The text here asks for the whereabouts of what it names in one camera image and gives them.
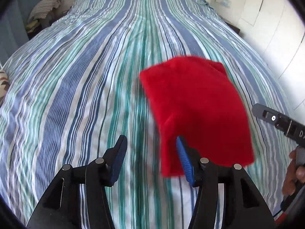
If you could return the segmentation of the person's right hand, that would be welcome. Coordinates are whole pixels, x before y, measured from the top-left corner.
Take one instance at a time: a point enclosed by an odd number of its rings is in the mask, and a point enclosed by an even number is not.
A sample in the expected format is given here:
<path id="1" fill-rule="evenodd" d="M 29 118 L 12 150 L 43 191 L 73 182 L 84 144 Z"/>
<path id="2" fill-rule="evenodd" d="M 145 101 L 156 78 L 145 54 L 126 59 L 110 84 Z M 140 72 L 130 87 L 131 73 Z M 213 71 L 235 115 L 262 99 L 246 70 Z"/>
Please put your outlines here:
<path id="1" fill-rule="evenodd" d="M 289 154 L 291 162 L 287 168 L 286 177 L 282 187 L 282 193 L 284 196 L 292 195 L 296 190 L 295 183 L 300 181 L 304 183 L 305 168 L 304 166 L 296 166 L 296 150 L 293 150 Z"/>

